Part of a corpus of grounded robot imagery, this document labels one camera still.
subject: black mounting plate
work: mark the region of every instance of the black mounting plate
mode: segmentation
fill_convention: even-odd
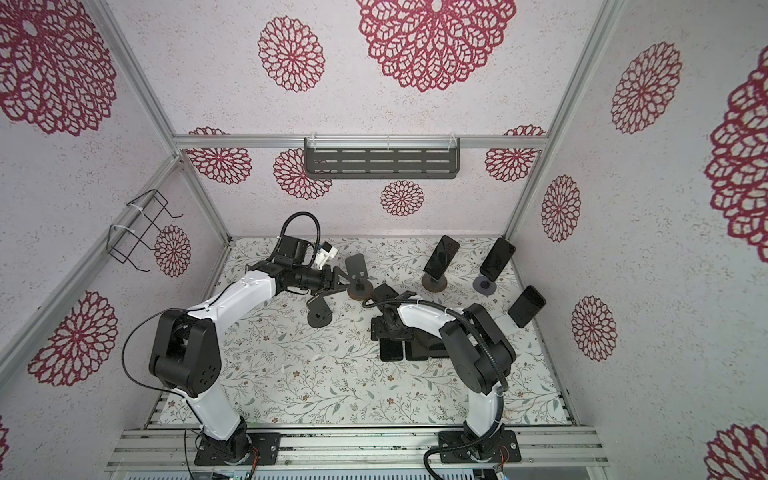
[[[251,446],[259,451],[259,461],[256,462],[256,465],[275,465],[277,453],[280,450],[280,433],[249,433],[248,437]],[[227,465],[227,463],[217,459],[212,450],[198,450],[194,464],[198,467]],[[240,465],[253,465],[253,453],[249,453]]]
[[[459,444],[465,443],[466,440],[462,438],[463,435],[464,435],[464,432],[460,430],[454,431],[454,432],[440,432],[437,435],[437,438],[438,438],[439,445],[451,446],[451,445],[459,445]],[[504,452],[504,449],[500,449],[497,446],[496,448],[492,449],[492,451],[490,452],[492,453],[492,455],[489,455],[490,457],[489,460],[486,461],[485,458],[482,458],[483,463],[501,463],[502,452],[504,452],[505,463],[519,463],[522,460],[522,457],[520,456],[520,447],[518,446],[518,438],[512,430],[505,430],[502,433],[502,438],[501,440],[499,440],[498,444],[503,445],[504,447],[506,447],[507,450],[509,450],[509,458],[506,458],[507,452]],[[440,461],[443,463],[474,462],[474,460],[470,458],[468,450],[441,453]]]

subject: black cable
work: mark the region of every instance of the black cable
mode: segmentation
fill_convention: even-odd
[[[173,311],[176,311],[176,312],[177,312],[177,311],[179,311],[179,310],[181,310],[181,311],[183,311],[183,312],[190,312],[190,311],[191,311],[191,310],[184,310],[184,309],[178,309],[178,308],[169,308],[169,309],[165,309],[165,310],[163,310],[162,312],[158,312],[158,313],[155,313],[153,316],[149,317],[149,318],[148,318],[148,319],[146,319],[145,321],[143,321],[143,322],[139,323],[138,325],[136,325],[136,326],[134,327],[134,329],[133,329],[133,330],[131,330],[131,333],[128,333],[128,337],[126,337],[126,339],[125,339],[125,342],[123,343],[123,351],[121,352],[121,355],[120,355],[120,360],[121,360],[121,361],[122,361],[122,363],[123,363],[123,372],[125,372],[125,376],[126,376],[126,377],[128,377],[128,379],[129,379],[129,380],[131,380],[131,381],[132,381],[133,383],[135,383],[136,385],[139,385],[139,386],[143,386],[145,389],[150,389],[150,390],[157,390],[158,392],[173,393],[174,395],[179,395],[181,398],[183,398],[184,396],[182,396],[180,393],[176,393],[176,392],[174,392],[173,390],[169,390],[169,389],[159,389],[159,388],[157,388],[157,387],[155,387],[155,386],[150,386],[150,385],[147,385],[146,383],[141,383],[141,382],[139,382],[139,381],[138,381],[138,380],[136,380],[134,377],[132,377],[130,373],[128,373],[128,368],[125,366],[125,347],[128,345],[128,340],[130,340],[130,339],[131,339],[131,337],[134,335],[134,333],[136,333],[136,330],[138,330],[138,329],[139,329],[139,327],[141,327],[142,325],[144,325],[146,322],[149,322],[150,320],[152,320],[152,319],[153,319],[154,317],[156,317],[156,316],[160,316],[160,315],[162,315],[163,313],[166,313],[166,312],[173,312]]]
[[[275,244],[275,248],[272,250],[272,253],[270,253],[270,255],[266,258],[267,262],[271,262],[275,259],[275,255],[277,255],[277,249],[280,248],[280,241],[282,240],[283,235],[286,234],[286,230],[288,230],[288,224],[291,223],[293,219],[296,217],[309,217],[312,219],[313,222],[315,222],[315,229],[317,230],[317,238],[315,240],[315,248],[313,249],[313,252],[312,252],[312,259],[310,260],[310,263],[308,265],[302,265],[302,266],[311,267],[315,263],[317,250],[320,249],[320,222],[317,221],[317,217],[312,215],[310,212],[296,212],[286,219],[285,223],[283,223],[283,228],[280,229],[280,236],[277,237],[277,243]]]
[[[192,468],[190,468],[190,459],[187,456],[187,429],[184,429],[184,463],[187,464],[187,472],[190,473],[190,479],[194,480],[192,476]]]
[[[471,447],[474,447],[478,443],[484,442],[485,440],[488,440],[491,438],[491,436],[496,433],[496,431],[499,429],[499,427],[502,426],[502,414],[504,413],[504,397],[499,396],[498,401],[498,408],[496,409],[496,418],[494,419],[493,424],[491,424],[491,428],[488,429],[488,431],[478,438],[471,440],[470,442],[462,443],[459,445],[452,445],[449,447],[432,447],[431,449],[427,450],[424,453],[424,468],[426,468],[427,472],[429,472],[430,476],[432,476],[435,480],[443,480],[443,478],[435,472],[432,467],[429,466],[429,457],[434,455],[435,453],[448,453],[448,452],[455,452],[456,450],[463,450],[463,449],[469,449]]]
[[[219,294],[216,296],[216,298],[214,298],[214,299],[213,299],[213,300],[211,300],[210,302],[206,302],[206,303],[208,303],[209,305],[210,305],[210,304],[213,304],[213,303],[215,303],[217,300],[219,300],[219,298],[221,298],[221,296],[222,296],[222,295],[224,295],[224,292],[226,292],[226,291],[227,291],[227,289],[228,289],[229,287],[231,287],[232,285],[234,285],[236,282],[237,282],[237,281],[235,280],[234,282],[232,282],[232,283],[230,283],[229,285],[225,286],[225,287],[224,287],[224,290],[221,290],[221,292],[219,292]],[[185,313],[187,313],[187,312],[197,312],[198,310],[205,310],[205,307],[204,307],[204,306],[202,306],[202,307],[200,307],[200,308],[196,308],[196,309],[178,309],[178,308],[169,308],[169,309],[165,309],[165,310],[163,310],[162,312],[158,312],[158,313],[155,313],[153,316],[149,317],[149,318],[148,318],[148,319],[146,319],[145,321],[143,321],[143,322],[139,323],[138,325],[136,325],[136,326],[134,327],[134,329],[133,329],[133,330],[131,330],[131,333],[128,333],[128,337],[126,337],[126,339],[125,339],[125,342],[123,342],[123,351],[121,352],[121,362],[122,362],[122,364],[123,364],[123,372],[125,372],[125,376],[126,376],[126,377],[128,377],[128,379],[129,379],[129,380],[131,380],[131,381],[132,381],[133,383],[135,383],[136,385],[139,385],[139,386],[143,386],[145,389],[156,390],[156,391],[158,391],[158,392],[173,393],[174,395],[179,395],[181,398],[183,398],[184,396],[182,396],[182,395],[181,395],[181,394],[179,394],[179,393],[176,393],[176,392],[174,392],[173,390],[169,390],[169,389],[160,389],[160,388],[157,388],[157,387],[155,387],[155,386],[150,386],[150,385],[147,385],[146,383],[141,383],[141,382],[139,382],[138,380],[136,380],[134,377],[132,377],[132,376],[131,376],[131,374],[130,374],[130,373],[128,373],[128,368],[125,366],[125,347],[128,345],[128,340],[130,340],[130,339],[131,339],[131,337],[134,335],[134,333],[136,333],[136,330],[138,330],[138,329],[139,329],[139,327],[141,327],[142,325],[144,325],[146,322],[149,322],[150,320],[152,320],[154,317],[156,317],[156,316],[160,316],[160,315],[162,315],[163,313],[166,313],[166,312],[171,312],[171,311],[182,311],[182,312],[185,312]]]
[[[224,292],[226,292],[226,291],[227,291],[227,289],[228,289],[229,287],[231,287],[232,285],[234,285],[235,283],[237,283],[237,280],[235,280],[235,281],[233,281],[232,283],[230,283],[229,285],[225,286],[225,287],[224,287],[224,290],[221,290],[221,291],[219,292],[219,294],[218,294],[218,295],[216,295],[216,298],[214,298],[214,299],[213,299],[213,300],[211,300],[210,302],[207,302],[207,301],[206,301],[206,302],[204,302],[204,303],[207,303],[208,305],[212,305],[212,304],[216,303],[216,301],[217,301],[217,300],[219,300],[219,298],[221,298],[221,296],[222,296],[222,295],[224,295]],[[189,311],[190,311],[190,312],[195,312],[195,311],[197,311],[197,310],[203,310],[203,309],[202,309],[202,308],[196,308],[195,310],[189,310]]]
[[[472,322],[470,322],[461,313],[455,312],[454,310],[451,310],[449,308],[445,308],[443,305],[440,305],[439,303],[436,303],[436,302],[430,302],[428,300],[421,300],[421,299],[417,300],[412,298],[382,300],[380,302],[374,302],[374,303],[363,302],[362,306],[363,308],[373,308],[374,306],[379,306],[379,305],[392,305],[392,304],[401,305],[403,303],[431,306],[432,308],[435,308],[437,310],[442,310],[447,314],[449,314],[450,316],[457,319],[467,329],[467,331],[473,337],[475,337],[475,340],[477,340],[478,345],[480,345],[480,350],[482,350],[483,354],[488,359],[488,362],[491,364],[491,368],[493,368],[493,372],[496,374],[496,379],[498,380],[499,383],[502,384],[502,391],[506,392],[507,390],[509,390],[509,384],[507,383],[506,376],[502,372],[502,369],[498,366],[496,359],[493,358],[493,355],[491,354],[491,349],[488,347],[488,344],[485,342],[485,339],[482,338],[482,335],[480,335],[480,332],[472,324]]]

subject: cable tie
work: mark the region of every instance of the cable tie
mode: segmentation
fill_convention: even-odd
[[[112,225],[112,228],[122,228],[123,230],[128,230],[131,233],[136,233],[136,230],[132,228],[125,227],[123,225]]]

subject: black bracket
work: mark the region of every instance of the black bracket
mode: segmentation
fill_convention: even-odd
[[[144,201],[145,198],[148,198],[148,200],[146,200],[146,203],[144,204],[144,207],[140,207],[138,204],[140,204],[142,201]],[[158,204],[160,204],[160,209],[152,218],[150,218],[144,212],[144,209],[149,207],[149,204],[150,204],[150,202],[152,200],[155,200]],[[157,191],[157,189],[147,190],[146,192],[142,193],[138,197],[136,197],[133,200],[131,200],[130,202],[128,202],[126,204],[126,206],[133,207],[133,208],[137,209],[141,213],[141,215],[136,216],[136,218],[134,218],[134,220],[130,224],[128,224],[128,225],[110,225],[109,226],[109,230],[107,230],[107,245],[106,245],[106,248],[107,248],[107,253],[109,253],[110,257],[114,258],[115,260],[117,260],[120,263],[128,262],[131,265],[133,265],[136,270],[138,270],[140,272],[148,272],[149,270],[145,270],[143,268],[139,268],[136,265],[136,263],[134,263],[134,261],[131,260],[131,254],[134,252],[134,250],[136,250],[136,247],[139,246],[139,243],[144,245],[149,250],[153,250],[153,251],[155,250],[153,247],[150,247],[149,245],[147,245],[146,242],[144,242],[144,235],[146,235],[147,232],[152,227],[156,228],[158,232],[162,231],[162,229],[157,225],[157,223],[155,223],[157,218],[160,216],[160,214],[165,212],[171,218],[179,218],[179,217],[183,217],[184,216],[184,214],[173,215],[170,211],[168,211],[167,205],[168,205],[168,200],[166,200],[166,198],[163,196],[163,194],[161,194],[159,191]],[[144,229],[144,232],[142,232],[141,235],[137,235],[134,232],[134,230],[131,228],[131,226],[140,217],[144,217],[147,220],[149,220],[149,225],[147,225],[147,228]],[[113,235],[112,231],[113,230],[117,230],[117,229],[122,229],[123,231],[128,232],[131,236],[133,236],[136,239],[136,243],[134,243],[134,245],[131,247],[131,249],[128,251],[128,253],[123,253],[122,251],[120,251],[118,249],[118,242],[114,242],[114,243],[112,242],[112,235]]]
[[[317,148],[304,138],[304,169],[312,179],[456,178],[461,165],[459,139],[435,148]]]
[[[256,465],[275,465],[277,453],[280,450],[280,433],[249,433],[250,447],[248,456],[240,462],[239,465],[252,465],[255,454],[250,451],[255,448],[259,452],[259,460]],[[218,465],[231,465],[217,458],[216,451],[213,449],[198,448],[194,464],[199,467],[210,467]]]
[[[461,445],[468,441],[462,431],[438,433],[440,446]],[[522,460],[517,436],[512,430],[505,430],[503,425],[484,445],[440,454],[442,463],[502,463],[502,460],[504,463],[519,463]]]

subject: floral patterned table mat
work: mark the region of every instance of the floral patterned table mat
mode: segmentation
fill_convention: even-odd
[[[508,377],[504,419],[509,425],[568,425],[562,398],[532,326],[517,329],[505,310],[521,292],[507,266],[498,289],[483,296],[472,288],[495,238],[462,238],[445,276],[448,288],[430,293],[421,286],[423,268],[437,238],[336,238],[332,265],[355,253],[366,257],[374,286],[386,281],[398,292],[416,291],[446,306],[480,303],[507,333],[518,358]],[[246,265],[267,257],[274,238],[238,240],[217,289],[239,279]],[[370,339],[366,310],[345,293],[326,298],[333,321],[322,329],[306,322],[306,296],[281,293],[264,308],[236,322],[223,341],[220,379],[233,407],[251,424],[455,424],[466,416],[467,389],[449,359],[381,362]],[[194,423],[175,396],[159,423]]]

